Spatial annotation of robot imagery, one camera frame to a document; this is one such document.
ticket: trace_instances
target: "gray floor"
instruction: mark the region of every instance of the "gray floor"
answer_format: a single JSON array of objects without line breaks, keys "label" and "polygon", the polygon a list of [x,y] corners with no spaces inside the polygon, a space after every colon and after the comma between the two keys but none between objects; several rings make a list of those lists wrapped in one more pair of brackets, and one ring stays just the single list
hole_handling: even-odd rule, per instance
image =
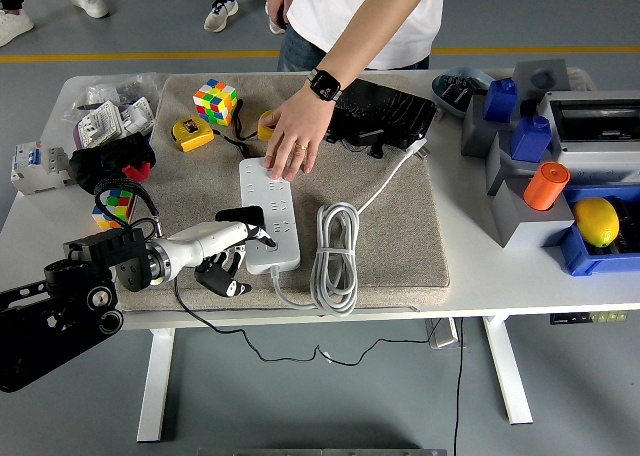
[{"label": "gray floor", "polygon": [[[26,0],[37,28],[0,49],[0,224],[15,190],[15,144],[37,139],[68,78],[90,74],[273,70],[273,58],[10,63],[5,56],[278,49],[261,0],[217,35],[202,23],[211,0],[106,0],[91,20],[68,0]],[[627,53],[437,55],[433,68],[512,67],[564,57],[600,89],[639,89],[636,0],[446,0],[436,48],[635,46]],[[26,264],[2,261],[1,264]],[[464,323],[459,454],[637,454],[640,322],[507,327],[534,424],[508,424],[484,329]],[[270,357],[311,353],[354,360],[377,338],[421,339],[420,321],[251,327]],[[0,394],[0,454],[195,454],[198,448],[422,447],[452,454],[460,353],[381,344],[353,369],[324,361],[261,363],[238,336],[178,331],[164,441],[136,444],[151,334],[121,332],[16,394]]]}]

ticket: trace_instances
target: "lemon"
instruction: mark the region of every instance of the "lemon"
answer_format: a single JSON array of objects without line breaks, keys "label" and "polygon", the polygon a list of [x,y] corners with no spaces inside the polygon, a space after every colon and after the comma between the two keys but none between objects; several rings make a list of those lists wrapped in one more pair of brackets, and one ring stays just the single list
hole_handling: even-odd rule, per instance
[{"label": "lemon", "polygon": [[611,203],[604,198],[587,198],[573,206],[573,216],[582,238],[596,248],[608,246],[618,236],[620,223]]}]

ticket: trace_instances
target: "tape measure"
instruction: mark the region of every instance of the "tape measure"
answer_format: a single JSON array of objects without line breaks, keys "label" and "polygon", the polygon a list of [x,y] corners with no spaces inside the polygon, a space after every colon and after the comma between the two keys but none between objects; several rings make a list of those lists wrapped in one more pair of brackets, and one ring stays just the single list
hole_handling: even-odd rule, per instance
[{"label": "tape measure", "polygon": [[190,116],[173,125],[171,136],[178,148],[186,153],[212,141],[214,132],[204,119]]},{"label": "tape measure", "polygon": [[[269,111],[262,113],[260,119],[266,118],[271,113],[273,113],[273,111],[273,109],[270,109]],[[270,128],[269,126],[262,126],[261,124],[258,124],[258,139],[260,141],[269,141],[271,139],[271,136],[273,136],[274,129],[275,128]]]}]

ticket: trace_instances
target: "white t-shirt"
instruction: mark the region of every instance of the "white t-shirt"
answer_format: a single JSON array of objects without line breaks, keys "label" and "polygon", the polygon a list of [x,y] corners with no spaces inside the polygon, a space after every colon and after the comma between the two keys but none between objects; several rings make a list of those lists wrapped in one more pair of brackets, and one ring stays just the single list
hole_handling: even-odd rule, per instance
[{"label": "white t-shirt", "polygon": [[[296,32],[328,52],[364,0],[293,0],[287,17]],[[442,20],[443,0],[422,0],[387,45],[369,64],[371,69],[401,68],[431,53]],[[387,1],[381,12],[393,11]]]}]

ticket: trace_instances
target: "red object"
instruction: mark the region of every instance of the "red object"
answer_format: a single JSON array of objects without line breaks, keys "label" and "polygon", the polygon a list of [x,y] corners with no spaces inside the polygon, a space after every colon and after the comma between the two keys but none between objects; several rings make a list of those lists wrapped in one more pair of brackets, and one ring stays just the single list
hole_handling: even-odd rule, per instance
[{"label": "red object", "polygon": [[122,168],[122,172],[127,178],[133,179],[136,183],[141,183],[151,174],[151,163],[145,161],[138,168],[127,165]]},{"label": "red object", "polygon": [[546,211],[569,182],[569,170],[562,164],[548,162],[540,165],[524,191],[524,201],[533,209]]}]

